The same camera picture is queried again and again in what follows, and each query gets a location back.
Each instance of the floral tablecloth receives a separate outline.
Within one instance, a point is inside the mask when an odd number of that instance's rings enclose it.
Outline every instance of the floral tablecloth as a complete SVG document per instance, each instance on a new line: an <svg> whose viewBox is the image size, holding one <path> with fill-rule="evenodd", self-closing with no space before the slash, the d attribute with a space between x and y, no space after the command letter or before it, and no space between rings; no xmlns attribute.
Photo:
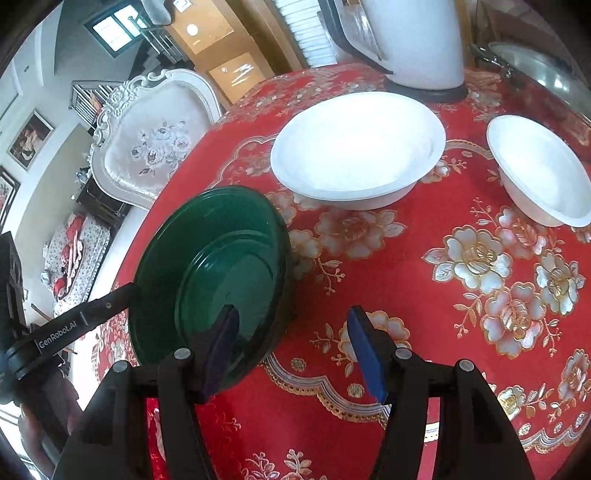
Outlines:
<svg viewBox="0 0 591 480"><path fill-rule="evenodd" d="M290 231L297 317L260 367L197 408L222 479L369 476L389 407L368 394L356 364L345 322L354 304L425 359L473 360L536 477L547 479L591 413L585 285L591 229L543 227L511 202L485 137L494 116L516 112L500 78L467 70L466 100L430 105L445 126L446 150L391 206L370 212L321 207L282 187L271 172L273 141L295 114L337 95L380 90L382 81L366 66L347 64L261 83L201 140L164 189L117 284L133 279L153 234L187 199L215 186L255 188ZM96 354L99 378L119 359L135 363L126 313L101 327ZM166 478L157 401L147 407L154 475ZM430 478L433 467L436 402L428 416L420 478Z"/></svg>

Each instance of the screw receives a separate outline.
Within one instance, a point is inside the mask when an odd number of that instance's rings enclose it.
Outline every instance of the screw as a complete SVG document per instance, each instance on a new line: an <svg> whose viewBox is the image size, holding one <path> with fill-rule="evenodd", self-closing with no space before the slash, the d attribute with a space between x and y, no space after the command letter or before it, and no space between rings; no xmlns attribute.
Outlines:
<svg viewBox="0 0 591 480"><path fill-rule="evenodd" d="M125 370L127 370L128 365L129 363L127 363L127 361L119 360L118 362L115 362L115 364L113 365L113 370L120 374L121 372L125 372Z"/></svg>
<svg viewBox="0 0 591 480"><path fill-rule="evenodd" d="M174 357L177 360L186 360L187 358L189 358L191 356L191 350L189 350L188 348L179 348L175 353L174 353Z"/></svg>
<svg viewBox="0 0 591 480"><path fill-rule="evenodd" d="M408 348L398 348L396 350L396 356L400 360L408 360L409 358L412 357L412 355L413 355L413 353Z"/></svg>
<svg viewBox="0 0 591 480"><path fill-rule="evenodd" d="M460 360L460 368L464 370L464 372L471 372L474 370L474 364L469 360Z"/></svg>

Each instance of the wooden door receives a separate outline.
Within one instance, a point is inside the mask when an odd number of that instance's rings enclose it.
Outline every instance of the wooden door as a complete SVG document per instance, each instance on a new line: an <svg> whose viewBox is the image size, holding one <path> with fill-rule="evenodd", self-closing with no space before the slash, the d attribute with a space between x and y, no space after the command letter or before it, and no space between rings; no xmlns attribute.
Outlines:
<svg viewBox="0 0 591 480"><path fill-rule="evenodd" d="M228 108L260 81L275 73L225 0L174 2L170 35L208 78Z"/></svg>

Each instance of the electric kettle base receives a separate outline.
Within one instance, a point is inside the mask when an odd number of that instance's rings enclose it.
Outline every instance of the electric kettle base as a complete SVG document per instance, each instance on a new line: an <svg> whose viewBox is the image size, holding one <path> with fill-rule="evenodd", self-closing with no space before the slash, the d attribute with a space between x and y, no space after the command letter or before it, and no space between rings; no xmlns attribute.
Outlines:
<svg viewBox="0 0 591 480"><path fill-rule="evenodd" d="M384 88L387 92L405 95L422 103L461 102L468 95L468 89L465 83L462 83L459 87L446 90L425 90L406 87L386 78L384 80Z"/></svg>

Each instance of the white bowl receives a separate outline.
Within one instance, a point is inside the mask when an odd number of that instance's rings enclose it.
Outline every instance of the white bowl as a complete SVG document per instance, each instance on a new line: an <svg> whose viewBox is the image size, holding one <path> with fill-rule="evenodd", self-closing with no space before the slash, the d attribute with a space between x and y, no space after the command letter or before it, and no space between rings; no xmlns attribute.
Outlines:
<svg viewBox="0 0 591 480"><path fill-rule="evenodd" d="M486 139L507 193L528 217L545 226L591 223L591 180L558 135L528 118L502 115L489 123Z"/></svg>
<svg viewBox="0 0 591 480"><path fill-rule="evenodd" d="M291 119L275 140L271 168L302 196L369 210L407 194L441 158L445 141L441 121L422 103L351 93Z"/></svg>

